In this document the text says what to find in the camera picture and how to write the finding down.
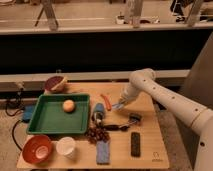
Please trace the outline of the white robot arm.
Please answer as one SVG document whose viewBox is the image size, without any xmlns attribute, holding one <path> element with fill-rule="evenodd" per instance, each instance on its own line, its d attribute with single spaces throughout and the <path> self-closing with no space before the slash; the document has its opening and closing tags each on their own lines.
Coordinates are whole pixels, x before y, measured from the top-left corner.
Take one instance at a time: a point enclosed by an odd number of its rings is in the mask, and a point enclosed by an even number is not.
<svg viewBox="0 0 213 171">
<path fill-rule="evenodd" d="M 159 85 L 155 78 L 150 68 L 133 71 L 119 103 L 127 105 L 141 91 L 148 93 L 200 136 L 194 171 L 213 171 L 213 110 Z"/>
</svg>

